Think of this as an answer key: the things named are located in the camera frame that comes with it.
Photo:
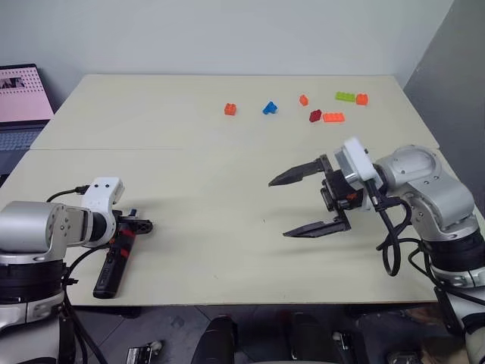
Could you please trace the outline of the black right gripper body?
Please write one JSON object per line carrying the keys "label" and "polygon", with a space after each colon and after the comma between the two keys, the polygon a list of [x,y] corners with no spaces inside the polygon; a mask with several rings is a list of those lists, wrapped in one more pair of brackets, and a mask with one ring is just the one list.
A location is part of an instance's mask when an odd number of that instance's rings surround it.
{"label": "black right gripper body", "polygon": [[321,195],[329,212],[335,212],[335,222],[348,224],[346,211],[360,208],[364,199],[363,189],[356,190],[347,183],[340,169],[333,170],[326,155],[321,155],[324,179],[322,180]]}

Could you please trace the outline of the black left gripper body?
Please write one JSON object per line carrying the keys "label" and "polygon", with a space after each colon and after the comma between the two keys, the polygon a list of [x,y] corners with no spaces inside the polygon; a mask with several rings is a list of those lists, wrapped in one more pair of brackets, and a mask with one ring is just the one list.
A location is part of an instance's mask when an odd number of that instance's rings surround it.
{"label": "black left gripper body", "polygon": [[133,246],[133,234],[131,231],[131,215],[125,215],[122,211],[114,211],[115,217],[115,232],[111,238],[111,244],[120,247]]}

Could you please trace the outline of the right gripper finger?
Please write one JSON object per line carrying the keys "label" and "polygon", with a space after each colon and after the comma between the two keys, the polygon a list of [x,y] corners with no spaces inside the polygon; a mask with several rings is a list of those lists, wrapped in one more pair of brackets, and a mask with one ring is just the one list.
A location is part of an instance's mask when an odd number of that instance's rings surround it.
{"label": "right gripper finger", "polygon": [[283,236],[296,238],[317,238],[342,231],[348,231],[350,228],[350,224],[347,220],[336,217],[331,222],[317,221],[297,227],[290,231],[284,232]]}
{"label": "right gripper finger", "polygon": [[315,159],[312,162],[308,162],[302,165],[297,165],[295,167],[291,167],[289,170],[284,171],[282,174],[279,174],[274,179],[272,179],[269,183],[269,187],[273,186],[280,186],[280,185],[287,185],[287,184],[294,184],[303,180],[304,177],[317,174],[324,170],[323,164],[320,159]]}

